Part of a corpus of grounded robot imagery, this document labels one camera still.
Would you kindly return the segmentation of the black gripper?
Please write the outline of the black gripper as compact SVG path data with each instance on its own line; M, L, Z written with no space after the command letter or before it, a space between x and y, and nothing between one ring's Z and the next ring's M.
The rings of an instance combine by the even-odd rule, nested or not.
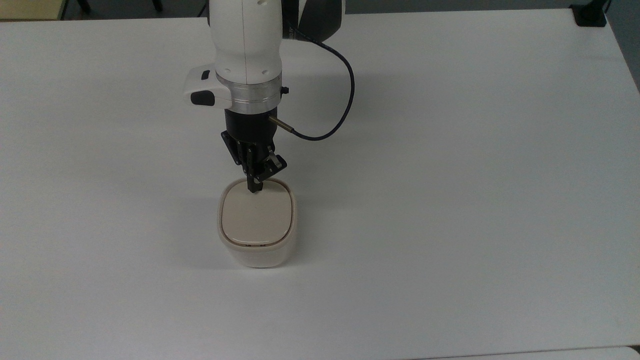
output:
M240 114L224 110L226 130L222 141L234 163L242 167L247 189L253 194L262 191L263 182L284 170L286 160L275 153L274 136L278 126L270 121L278 109L259 114Z

